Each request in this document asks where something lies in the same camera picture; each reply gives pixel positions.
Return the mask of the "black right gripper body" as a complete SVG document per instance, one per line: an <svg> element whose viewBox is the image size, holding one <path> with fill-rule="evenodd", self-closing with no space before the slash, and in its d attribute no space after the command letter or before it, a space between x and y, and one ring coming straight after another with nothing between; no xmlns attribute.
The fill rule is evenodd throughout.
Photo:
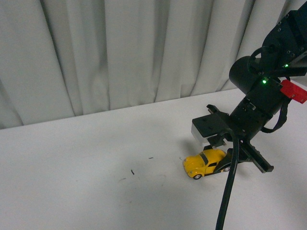
<svg viewBox="0 0 307 230"><path fill-rule="evenodd" d="M239 142L239 163L252 162L262 172L272 172L274 166L270 165L254 146L250 140L261 130L262 121L265 117L257 109L251 108L251 103L246 99L242 100L232 114L227 114L218 110L214 105L207 105L210 114L218 114L228 125L228 129L233 131ZM223 131L224 140L233 141L230 133Z"/></svg>

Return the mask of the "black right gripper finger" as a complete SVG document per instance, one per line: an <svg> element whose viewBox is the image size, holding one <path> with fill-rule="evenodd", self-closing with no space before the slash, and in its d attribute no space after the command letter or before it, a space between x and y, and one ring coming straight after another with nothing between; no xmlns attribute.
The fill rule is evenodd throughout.
<svg viewBox="0 0 307 230"><path fill-rule="evenodd" d="M213 172L220 173L225 171L226 168L228 168L226 171L229 171L234 156L236 157L237 164L239 164L239 150L235 151L233 148L229 148L226 155L217 163Z"/></svg>

